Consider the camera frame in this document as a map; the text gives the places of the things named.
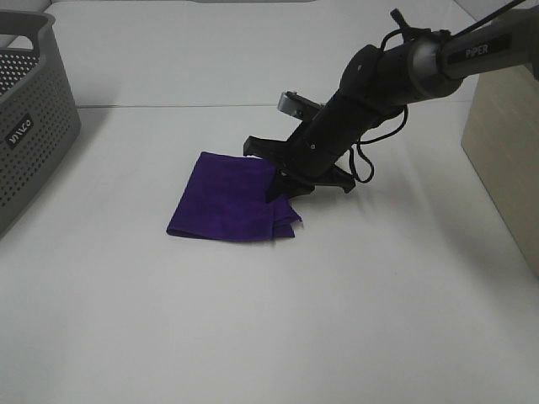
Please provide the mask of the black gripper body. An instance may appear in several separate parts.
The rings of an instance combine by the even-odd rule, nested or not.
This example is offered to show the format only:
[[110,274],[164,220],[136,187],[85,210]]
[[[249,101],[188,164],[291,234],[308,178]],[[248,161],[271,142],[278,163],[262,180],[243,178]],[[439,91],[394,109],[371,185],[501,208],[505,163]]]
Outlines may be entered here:
[[301,121],[291,136],[285,141],[262,139],[250,136],[243,143],[243,155],[255,156],[269,162],[293,178],[317,186],[338,187],[346,194],[355,187],[354,177],[337,167],[337,157],[307,137],[310,121]]

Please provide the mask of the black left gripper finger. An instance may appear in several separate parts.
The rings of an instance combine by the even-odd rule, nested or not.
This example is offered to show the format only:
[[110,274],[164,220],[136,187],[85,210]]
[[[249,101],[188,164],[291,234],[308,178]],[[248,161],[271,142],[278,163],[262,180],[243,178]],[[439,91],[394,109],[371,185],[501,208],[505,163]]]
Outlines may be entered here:
[[277,169],[269,187],[265,191],[265,202],[273,202],[280,196],[292,199],[298,196],[308,195],[311,192],[311,184],[303,183],[282,170]]

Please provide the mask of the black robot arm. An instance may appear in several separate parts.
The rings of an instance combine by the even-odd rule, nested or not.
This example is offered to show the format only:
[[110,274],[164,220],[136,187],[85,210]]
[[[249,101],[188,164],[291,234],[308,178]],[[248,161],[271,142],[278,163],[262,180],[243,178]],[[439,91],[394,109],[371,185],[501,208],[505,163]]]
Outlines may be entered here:
[[408,118],[410,104],[453,94],[470,76],[531,65],[538,73],[538,8],[508,4],[453,35],[408,25],[391,12],[398,28],[379,46],[367,45],[350,60],[325,104],[284,92],[279,111],[301,123],[285,141],[250,136],[245,156],[275,167],[267,201],[310,194],[317,186],[350,192],[361,178],[355,158],[364,158],[362,136],[383,122]]

